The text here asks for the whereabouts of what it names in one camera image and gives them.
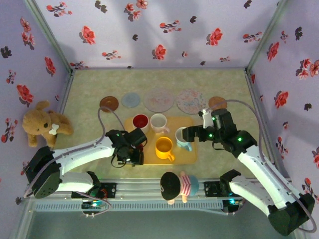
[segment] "plush toy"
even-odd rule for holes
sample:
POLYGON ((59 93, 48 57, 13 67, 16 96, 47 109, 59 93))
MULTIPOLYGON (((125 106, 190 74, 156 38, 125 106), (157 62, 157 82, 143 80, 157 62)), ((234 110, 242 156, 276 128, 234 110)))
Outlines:
POLYGON ((195 176, 180 173, 180 177, 172 172, 166 172, 160 179, 161 195, 168 204, 172 205, 175 198, 182 196, 183 203, 187 203, 188 196, 194 196, 198 192, 199 183, 195 176))
POLYGON ((42 135, 50 148, 54 147, 58 133, 71 135, 73 128, 69 119, 54 111, 45 112, 43 109, 50 105, 49 101, 40 101, 35 109, 29 110, 23 117, 22 127, 28 135, 30 147, 37 146, 37 135, 42 135))

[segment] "mug handle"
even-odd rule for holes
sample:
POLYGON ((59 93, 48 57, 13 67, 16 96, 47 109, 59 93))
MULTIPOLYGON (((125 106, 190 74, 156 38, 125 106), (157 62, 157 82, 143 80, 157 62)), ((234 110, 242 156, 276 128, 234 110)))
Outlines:
POLYGON ((192 152, 192 151, 193 151, 193 148, 192 148, 192 146, 191 146, 190 143, 188 143, 188 144, 186 145, 186 147, 187 147, 187 151, 189 151, 189 152, 192 152))
POLYGON ((175 156, 173 154, 169 154, 168 159, 173 162, 175 160, 175 156))
POLYGON ((170 132, 170 129, 165 126, 163 129, 163 133, 169 133, 169 132, 170 132))

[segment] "doll hat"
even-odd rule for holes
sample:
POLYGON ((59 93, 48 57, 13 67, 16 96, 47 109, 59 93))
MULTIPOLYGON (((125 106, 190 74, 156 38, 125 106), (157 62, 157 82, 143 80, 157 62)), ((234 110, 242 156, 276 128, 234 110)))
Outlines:
POLYGON ((176 198, 180 193, 179 177, 172 172, 166 172, 160 179, 160 191, 167 201, 176 198))

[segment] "floral wallpaper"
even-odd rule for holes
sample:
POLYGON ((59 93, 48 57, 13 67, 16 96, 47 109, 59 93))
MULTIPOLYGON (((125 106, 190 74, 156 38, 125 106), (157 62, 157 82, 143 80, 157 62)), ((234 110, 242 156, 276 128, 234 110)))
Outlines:
POLYGON ((5 33, 0 37, 0 238, 9 238, 23 208, 22 169, 37 151, 28 147, 23 115, 41 100, 56 109, 68 73, 23 1, 2 1, 0 22, 5 33))
MULTIPOLYGON (((288 1, 251 71, 278 156, 319 224, 319 4, 288 1)), ((319 238, 319 232, 309 235, 319 238)))
POLYGON ((35 2, 73 69, 224 68, 248 65, 279 0, 35 2))

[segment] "tray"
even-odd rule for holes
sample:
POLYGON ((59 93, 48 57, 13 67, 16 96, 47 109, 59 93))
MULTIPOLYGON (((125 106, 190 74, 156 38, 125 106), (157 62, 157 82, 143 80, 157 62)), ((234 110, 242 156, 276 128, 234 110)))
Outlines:
MULTIPOLYGON (((127 132, 133 130, 132 124, 133 118, 125 120, 124 128, 127 132)), ((192 152, 188 152, 184 148, 179 148, 176 145, 175 132, 180 127, 193 126, 194 122, 191 117, 167 117, 167 127, 170 129, 170 133, 159 133, 156 134, 150 128, 146 134, 148 143, 144 148, 144 165, 185 165, 194 164, 197 161, 197 147, 196 142, 191 143, 193 148, 192 152), (173 142, 173 154, 175 155, 175 161, 170 162, 168 159, 160 159, 155 154, 155 143, 159 137, 166 136, 173 142)))

